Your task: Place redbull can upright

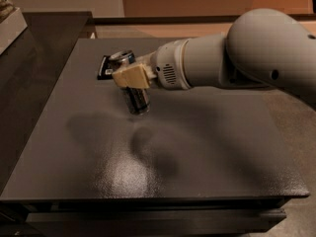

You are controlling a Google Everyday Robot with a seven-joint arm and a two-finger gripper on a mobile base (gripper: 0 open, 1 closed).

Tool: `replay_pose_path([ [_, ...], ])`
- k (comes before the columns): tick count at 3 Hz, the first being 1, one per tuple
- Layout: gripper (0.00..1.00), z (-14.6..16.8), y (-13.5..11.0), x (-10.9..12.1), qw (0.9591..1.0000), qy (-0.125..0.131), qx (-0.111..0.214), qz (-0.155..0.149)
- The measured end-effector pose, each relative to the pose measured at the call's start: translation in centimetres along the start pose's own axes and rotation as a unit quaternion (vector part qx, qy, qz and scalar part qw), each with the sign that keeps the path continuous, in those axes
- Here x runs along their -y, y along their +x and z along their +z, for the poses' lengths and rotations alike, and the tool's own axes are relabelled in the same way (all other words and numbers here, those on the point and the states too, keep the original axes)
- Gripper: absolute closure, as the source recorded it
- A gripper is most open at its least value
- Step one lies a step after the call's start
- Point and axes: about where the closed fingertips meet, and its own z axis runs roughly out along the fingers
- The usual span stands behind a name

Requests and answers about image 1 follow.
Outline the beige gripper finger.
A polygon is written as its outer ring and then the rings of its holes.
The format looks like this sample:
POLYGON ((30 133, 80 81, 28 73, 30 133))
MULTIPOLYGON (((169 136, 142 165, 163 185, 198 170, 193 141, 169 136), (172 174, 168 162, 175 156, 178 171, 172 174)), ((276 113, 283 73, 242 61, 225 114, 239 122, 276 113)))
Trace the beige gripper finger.
POLYGON ((144 63, 122 66, 112 76, 118 87, 135 89, 148 89, 157 77, 152 67, 144 63))
POLYGON ((141 55, 141 56, 137 56, 135 58, 135 62, 137 64, 143 64, 145 66, 150 66, 152 67, 153 64, 154 64, 154 56, 155 56, 155 53, 154 52, 151 52, 151 53, 147 53, 145 55, 141 55))

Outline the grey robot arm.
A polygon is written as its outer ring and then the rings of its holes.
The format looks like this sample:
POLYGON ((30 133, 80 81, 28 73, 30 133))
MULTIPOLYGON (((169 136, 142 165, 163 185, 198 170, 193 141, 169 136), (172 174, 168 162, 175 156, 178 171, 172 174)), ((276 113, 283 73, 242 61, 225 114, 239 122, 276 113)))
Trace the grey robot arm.
POLYGON ((168 42, 136 57, 117 52, 109 64, 131 109, 145 108, 146 90, 193 87, 273 87, 316 107, 316 38, 300 23, 272 9, 240 16, 227 34, 168 42))

